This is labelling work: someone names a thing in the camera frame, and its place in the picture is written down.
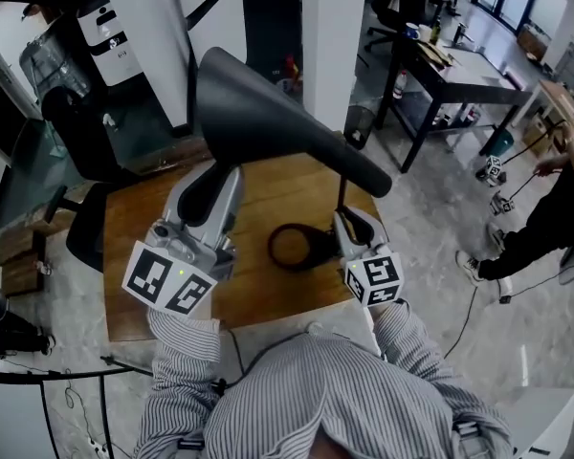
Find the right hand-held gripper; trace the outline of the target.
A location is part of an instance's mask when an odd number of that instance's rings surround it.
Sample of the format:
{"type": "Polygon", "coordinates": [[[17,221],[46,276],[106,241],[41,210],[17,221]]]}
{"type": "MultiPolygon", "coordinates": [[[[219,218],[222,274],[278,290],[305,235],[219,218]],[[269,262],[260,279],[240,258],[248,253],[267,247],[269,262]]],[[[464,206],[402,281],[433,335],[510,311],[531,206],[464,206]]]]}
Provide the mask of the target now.
{"type": "Polygon", "coordinates": [[[334,232],[341,253],[342,281],[363,307],[393,301],[405,279],[400,255],[390,247],[384,225],[374,216],[346,206],[334,211],[334,232]],[[353,228],[350,232],[346,221],[353,228]]]}

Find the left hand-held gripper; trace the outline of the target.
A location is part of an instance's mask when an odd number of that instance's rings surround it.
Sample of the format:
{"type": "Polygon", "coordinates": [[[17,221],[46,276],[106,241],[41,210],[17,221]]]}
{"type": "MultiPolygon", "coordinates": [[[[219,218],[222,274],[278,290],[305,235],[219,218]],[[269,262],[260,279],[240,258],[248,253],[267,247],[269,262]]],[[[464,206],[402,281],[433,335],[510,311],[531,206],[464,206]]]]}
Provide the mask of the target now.
{"type": "Polygon", "coordinates": [[[135,243],[121,287],[149,308],[208,316],[215,286],[232,276],[235,247],[227,233],[243,198],[243,169],[230,171],[214,199],[215,181],[215,166],[192,169],[170,190],[165,220],[154,222],[143,242],[135,243]],[[206,219],[205,244],[175,225],[200,226],[206,219]]]}

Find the black desk lamp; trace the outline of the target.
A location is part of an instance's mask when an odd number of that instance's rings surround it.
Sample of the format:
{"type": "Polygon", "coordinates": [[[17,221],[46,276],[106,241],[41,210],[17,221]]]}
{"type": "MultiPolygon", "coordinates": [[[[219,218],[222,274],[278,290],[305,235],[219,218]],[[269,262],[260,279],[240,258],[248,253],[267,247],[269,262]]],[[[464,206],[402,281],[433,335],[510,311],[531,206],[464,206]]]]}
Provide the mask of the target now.
{"type": "MultiPolygon", "coordinates": [[[[347,184],[375,198],[392,187],[391,178],[342,134],[219,47],[209,49],[199,65],[196,104],[204,139],[217,162],[233,166],[305,153],[339,174],[335,210],[343,218],[347,184]]],[[[293,273],[341,257],[334,213],[327,231],[303,224],[276,228],[268,239],[268,254],[278,267],[293,273]]]]}

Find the person's left forearm striped sleeve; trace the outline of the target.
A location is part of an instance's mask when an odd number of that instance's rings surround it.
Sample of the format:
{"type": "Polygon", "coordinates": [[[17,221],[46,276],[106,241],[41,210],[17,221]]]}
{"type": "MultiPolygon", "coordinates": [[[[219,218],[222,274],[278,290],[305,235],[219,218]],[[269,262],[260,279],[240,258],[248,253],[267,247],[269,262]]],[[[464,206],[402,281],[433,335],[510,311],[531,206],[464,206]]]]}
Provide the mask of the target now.
{"type": "Polygon", "coordinates": [[[147,312],[157,340],[135,459],[172,459],[181,440],[203,441],[216,406],[212,389],[220,360],[219,321],[182,319],[154,309],[147,312]]]}

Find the person's right forearm striped sleeve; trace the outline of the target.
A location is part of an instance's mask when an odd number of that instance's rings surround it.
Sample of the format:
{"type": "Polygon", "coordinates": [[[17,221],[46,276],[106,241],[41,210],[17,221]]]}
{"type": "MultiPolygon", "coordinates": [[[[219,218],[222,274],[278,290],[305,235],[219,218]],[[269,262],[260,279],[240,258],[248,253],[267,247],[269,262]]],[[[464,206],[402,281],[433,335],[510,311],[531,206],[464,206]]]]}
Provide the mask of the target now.
{"type": "Polygon", "coordinates": [[[373,306],[369,313],[377,344],[390,363],[438,390],[463,386],[463,379],[441,357],[438,344],[405,300],[373,306]]]}

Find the black-framed work table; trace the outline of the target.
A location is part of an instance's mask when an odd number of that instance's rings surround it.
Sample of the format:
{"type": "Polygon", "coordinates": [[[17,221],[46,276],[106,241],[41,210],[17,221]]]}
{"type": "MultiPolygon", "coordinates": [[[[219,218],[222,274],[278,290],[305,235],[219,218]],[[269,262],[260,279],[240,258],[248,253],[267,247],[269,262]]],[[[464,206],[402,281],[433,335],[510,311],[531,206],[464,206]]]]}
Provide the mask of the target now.
{"type": "Polygon", "coordinates": [[[392,44],[386,86],[374,126],[378,130],[383,128],[387,112],[392,112],[402,125],[412,141],[411,148],[400,165],[400,171],[407,173],[430,134],[432,122],[442,105],[459,103],[510,107],[500,125],[479,150],[479,154],[483,156],[489,154],[495,147],[501,132],[531,96],[531,92],[516,88],[503,77],[491,80],[473,65],[466,66],[455,61],[453,65],[439,71],[424,58],[424,52],[418,41],[399,38],[392,44]],[[407,72],[418,81],[431,98],[430,105],[418,125],[411,123],[393,96],[394,85],[401,71],[407,72]]]}

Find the black mesh waste bin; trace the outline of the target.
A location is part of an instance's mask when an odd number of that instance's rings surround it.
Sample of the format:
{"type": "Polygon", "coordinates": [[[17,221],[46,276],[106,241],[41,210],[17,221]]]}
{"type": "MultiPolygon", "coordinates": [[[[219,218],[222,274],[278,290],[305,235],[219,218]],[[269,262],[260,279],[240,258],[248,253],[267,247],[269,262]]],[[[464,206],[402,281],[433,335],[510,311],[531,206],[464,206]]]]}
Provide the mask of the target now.
{"type": "Polygon", "coordinates": [[[362,150],[371,134],[375,114],[362,105],[350,105],[347,110],[343,135],[357,150],[362,150]]]}

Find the wooden table with black legs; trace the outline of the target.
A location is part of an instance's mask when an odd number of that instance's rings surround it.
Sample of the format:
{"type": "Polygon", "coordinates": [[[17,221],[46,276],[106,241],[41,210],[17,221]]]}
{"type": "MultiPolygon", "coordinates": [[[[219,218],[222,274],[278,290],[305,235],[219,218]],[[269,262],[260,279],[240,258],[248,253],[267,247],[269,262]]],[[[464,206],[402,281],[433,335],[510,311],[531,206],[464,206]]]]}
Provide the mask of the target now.
{"type": "MultiPolygon", "coordinates": [[[[108,338],[112,342],[150,339],[146,308],[121,286],[138,240],[161,217],[169,191],[195,166],[197,155],[108,195],[104,221],[103,278],[108,338]]],[[[329,228],[337,204],[339,176],[303,154],[244,167],[245,195],[232,241],[237,260],[232,278],[212,294],[212,314],[228,328],[294,316],[347,300],[350,293],[327,262],[306,273],[288,273],[267,253],[278,226],[302,223],[329,228]]]]}

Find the black office chair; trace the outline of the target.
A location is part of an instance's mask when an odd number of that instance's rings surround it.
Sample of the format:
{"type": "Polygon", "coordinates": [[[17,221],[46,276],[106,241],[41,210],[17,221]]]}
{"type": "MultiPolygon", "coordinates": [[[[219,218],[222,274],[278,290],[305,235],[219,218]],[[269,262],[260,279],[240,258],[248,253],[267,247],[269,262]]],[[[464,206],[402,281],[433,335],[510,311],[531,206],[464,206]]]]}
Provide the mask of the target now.
{"type": "Polygon", "coordinates": [[[75,218],[69,227],[66,247],[80,262],[103,272],[103,230],[107,197],[118,187],[122,169],[115,157],[102,120],[65,86],[52,88],[42,101],[45,120],[61,138],[79,175],[93,184],[80,202],[66,198],[61,185],[44,213],[51,223],[63,208],[75,218]]]}

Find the spare hand-held gripper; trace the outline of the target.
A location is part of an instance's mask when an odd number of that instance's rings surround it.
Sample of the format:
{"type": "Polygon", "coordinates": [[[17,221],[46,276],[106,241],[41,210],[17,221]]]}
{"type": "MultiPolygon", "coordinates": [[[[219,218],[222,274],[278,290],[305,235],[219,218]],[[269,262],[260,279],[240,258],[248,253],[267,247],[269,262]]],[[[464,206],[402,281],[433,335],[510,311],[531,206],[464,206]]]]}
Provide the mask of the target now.
{"type": "Polygon", "coordinates": [[[512,198],[506,198],[497,191],[490,200],[490,211],[494,216],[506,214],[515,209],[515,202],[512,198]]]}
{"type": "Polygon", "coordinates": [[[500,186],[506,181],[501,158],[489,156],[485,164],[475,173],[475,177],[489,186],[500,186]]]}

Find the teal waste bin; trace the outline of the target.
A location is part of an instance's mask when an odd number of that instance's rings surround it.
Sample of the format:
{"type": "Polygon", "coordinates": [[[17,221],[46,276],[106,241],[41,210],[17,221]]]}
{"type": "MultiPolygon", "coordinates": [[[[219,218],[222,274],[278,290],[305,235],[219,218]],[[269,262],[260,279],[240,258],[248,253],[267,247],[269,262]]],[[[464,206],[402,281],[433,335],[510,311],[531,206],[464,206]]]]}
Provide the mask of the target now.
{"type": "Polygon", "coordinates": [[[488,141],[479,151],[480,156],[497,156],[501,157],[514,144],[512,134],[506,129],[495,130],[488,141]]]}

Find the red bottles group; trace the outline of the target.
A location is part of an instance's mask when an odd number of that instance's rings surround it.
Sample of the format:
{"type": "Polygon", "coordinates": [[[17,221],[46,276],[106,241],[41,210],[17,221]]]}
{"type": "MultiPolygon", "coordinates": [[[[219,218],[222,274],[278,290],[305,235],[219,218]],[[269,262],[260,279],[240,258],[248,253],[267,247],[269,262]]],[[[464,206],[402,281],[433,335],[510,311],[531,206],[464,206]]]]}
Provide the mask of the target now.
{"type": "Polygon", "coordinates": [[[281,71],[281,79],[276,85],[286,94],[296,93],[301,90],[302,76],[293,55],[287,55],[281,71]]]}

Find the person's striped shirt torso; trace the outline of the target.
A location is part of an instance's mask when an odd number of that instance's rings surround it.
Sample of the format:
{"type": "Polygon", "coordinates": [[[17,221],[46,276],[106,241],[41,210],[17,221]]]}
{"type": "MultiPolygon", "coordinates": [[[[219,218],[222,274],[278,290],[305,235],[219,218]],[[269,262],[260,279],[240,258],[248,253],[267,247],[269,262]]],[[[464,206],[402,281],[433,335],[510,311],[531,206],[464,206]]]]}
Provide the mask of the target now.
{"type": "Polygon", "coordinates": [[[264,352],[218,401],[208,459],[512,459],[505,420],[464,383],[438,390],[321,328],[264,352]]]}

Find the dark glass side table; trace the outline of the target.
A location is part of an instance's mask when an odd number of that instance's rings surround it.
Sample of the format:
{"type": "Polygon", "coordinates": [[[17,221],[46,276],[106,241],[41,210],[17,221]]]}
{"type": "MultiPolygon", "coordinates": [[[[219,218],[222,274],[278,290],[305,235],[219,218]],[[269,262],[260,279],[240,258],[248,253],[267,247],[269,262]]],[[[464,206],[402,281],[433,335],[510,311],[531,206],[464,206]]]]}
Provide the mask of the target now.
{"type": "Polygon", "coordinates": [[[51,154],[56,144],[48,123],[26,121],[0,181],[0,231],[49,203],[59,186],[84,182],[69,156],[51,154]]]}

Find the wooden step block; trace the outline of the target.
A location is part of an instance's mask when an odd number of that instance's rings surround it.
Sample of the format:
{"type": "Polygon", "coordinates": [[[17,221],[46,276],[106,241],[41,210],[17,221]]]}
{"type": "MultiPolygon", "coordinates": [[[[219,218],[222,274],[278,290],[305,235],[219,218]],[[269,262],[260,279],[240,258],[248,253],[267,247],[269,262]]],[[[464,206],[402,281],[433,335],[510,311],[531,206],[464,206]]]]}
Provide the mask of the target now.
{"type": "Polygon", "coordinates": [[[44,261],[46,237],[31,229],[10,229],[0,234],[1,290],[6,298],[41,292],[44,276],[37,268],[44,261]]]}

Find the white and black robot kiosk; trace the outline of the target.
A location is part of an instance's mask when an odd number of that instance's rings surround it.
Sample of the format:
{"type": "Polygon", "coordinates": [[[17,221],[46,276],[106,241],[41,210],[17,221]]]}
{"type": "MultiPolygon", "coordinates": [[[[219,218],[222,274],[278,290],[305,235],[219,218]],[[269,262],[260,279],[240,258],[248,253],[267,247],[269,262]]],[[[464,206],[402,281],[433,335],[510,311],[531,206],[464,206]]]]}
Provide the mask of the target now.
{"type": "Polygon", "coordinates": [[[77,10],[88,51],[108,87],[143,72],[110,0],[95,0],[77,10]]]}

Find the black tripod stand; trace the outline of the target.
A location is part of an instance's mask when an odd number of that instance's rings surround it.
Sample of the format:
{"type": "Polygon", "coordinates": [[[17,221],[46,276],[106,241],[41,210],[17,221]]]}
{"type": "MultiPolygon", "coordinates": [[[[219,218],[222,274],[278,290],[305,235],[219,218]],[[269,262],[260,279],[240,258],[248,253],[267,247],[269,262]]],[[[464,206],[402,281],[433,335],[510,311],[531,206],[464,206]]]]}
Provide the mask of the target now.
{"type": "Polygon", "coordinates": [[[106,378],[109,376],[125,374],[125,373],[136,373],[143,376],[151,377],[152,372],[150,370],[141,367],[117,361],[112,356],[101,356],[100,359],[107,365],[107,368],[91,372],[73,373],[66,371],[58,372],[55,370],[42,370],[37,373],[34,373],[31,367],[15,362],[13,363],[13,365],[25,368],[26,372],[25,373],[0,372],[0,384],[2,385],[31,385],[38,387],[45,424],[47,427],[55,459],[61,459],[61,458],[57,450],[54,431],[49,417],[45,383],[65,382],[69,388],[72,388],[71,384],[73,383],[73,381],[87,380],[87,379],[97,380],[99,387],[99,406],[101,412],[101,423],[102,423],[104,440],[103,442],[101,441],[97,442],[106,446],[110,459],[115,459],[115,451],[114,451],[115,444],[112,442],[111,439],[110,425],[108,420],[108,411],[106,402],[106,383],[105,383],[106,378]]]}

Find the black swivel chair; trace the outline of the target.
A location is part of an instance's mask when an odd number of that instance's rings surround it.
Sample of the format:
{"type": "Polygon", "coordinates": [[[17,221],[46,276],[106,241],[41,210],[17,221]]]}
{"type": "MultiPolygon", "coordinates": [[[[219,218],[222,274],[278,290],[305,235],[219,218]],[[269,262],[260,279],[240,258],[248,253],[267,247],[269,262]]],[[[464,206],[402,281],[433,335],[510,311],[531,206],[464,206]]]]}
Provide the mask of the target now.
{"type": "Polygon", "coordinates": [[[377,33],[382,37],[365,44],[366,52],[371,52],[375,45],[394,41],[406,30],[407,24],[430,23],[427,16],[427,0],[373,0],[371,8],[384,27],[368,29],[368,35],[377,33]]]}

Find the white table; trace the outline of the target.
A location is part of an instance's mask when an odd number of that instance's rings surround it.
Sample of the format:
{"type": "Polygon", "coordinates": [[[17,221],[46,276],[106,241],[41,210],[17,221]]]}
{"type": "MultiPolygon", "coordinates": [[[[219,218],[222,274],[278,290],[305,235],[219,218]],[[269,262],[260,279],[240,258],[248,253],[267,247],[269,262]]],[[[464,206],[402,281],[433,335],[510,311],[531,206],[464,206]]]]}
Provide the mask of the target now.
{"type": "Polygon", "coordinates": [[[551,111],[555,110],[562,119],[574,126],[574,98],[560,83],[541,79],[533,88],[531,96],[522,105],[515,117],[512,125],[516,127],[532,108],[534,102],[543,96],[543,105],[545,106],[542,116],[546,117],[551,111]]]}

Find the cardboard box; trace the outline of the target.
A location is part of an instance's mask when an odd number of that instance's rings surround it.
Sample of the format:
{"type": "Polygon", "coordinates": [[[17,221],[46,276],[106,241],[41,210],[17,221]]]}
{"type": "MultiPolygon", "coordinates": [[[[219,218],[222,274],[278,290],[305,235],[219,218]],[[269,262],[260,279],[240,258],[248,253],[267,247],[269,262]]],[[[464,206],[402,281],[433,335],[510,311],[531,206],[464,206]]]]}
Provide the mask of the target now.
{"type": "Polygon", "coordinates": [[[537,61],[543,59],[550,42],[551,38],[532,24],[524,24],[517,35],[518,45],[537,61]]]}

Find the white cabinet with black holes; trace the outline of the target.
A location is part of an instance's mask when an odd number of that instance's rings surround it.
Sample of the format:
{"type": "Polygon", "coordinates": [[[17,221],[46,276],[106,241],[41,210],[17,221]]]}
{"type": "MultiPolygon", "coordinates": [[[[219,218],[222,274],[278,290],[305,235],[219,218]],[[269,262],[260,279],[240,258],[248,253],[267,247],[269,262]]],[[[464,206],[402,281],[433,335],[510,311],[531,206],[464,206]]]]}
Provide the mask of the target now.
{"type": "Polygon", "coordinates": [[[499,405],[515,459],[561,459],[574,423],[574,389],[517,387],[499,405]]]}

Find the white board panel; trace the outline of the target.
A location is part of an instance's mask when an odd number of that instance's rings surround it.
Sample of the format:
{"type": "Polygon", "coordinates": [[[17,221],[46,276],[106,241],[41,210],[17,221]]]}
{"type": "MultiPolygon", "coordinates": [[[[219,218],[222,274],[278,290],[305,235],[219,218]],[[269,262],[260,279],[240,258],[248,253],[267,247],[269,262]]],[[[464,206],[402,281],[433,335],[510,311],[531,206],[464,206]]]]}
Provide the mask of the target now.
{"type": "Polygon", "coordinates": [[[0,459],[55,459],[38,385],[0,384],[0,459]]]}

